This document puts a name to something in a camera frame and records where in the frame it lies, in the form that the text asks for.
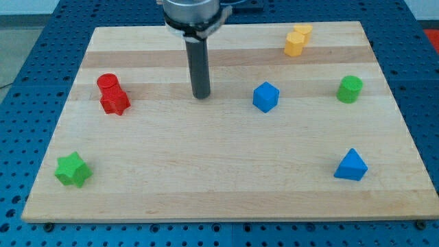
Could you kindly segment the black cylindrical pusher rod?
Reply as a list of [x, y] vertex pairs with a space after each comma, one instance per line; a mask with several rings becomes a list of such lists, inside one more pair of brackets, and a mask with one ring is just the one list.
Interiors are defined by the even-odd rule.
[[185, 44], [193, 96], [205, 99], [211, 94], [207, 41]]

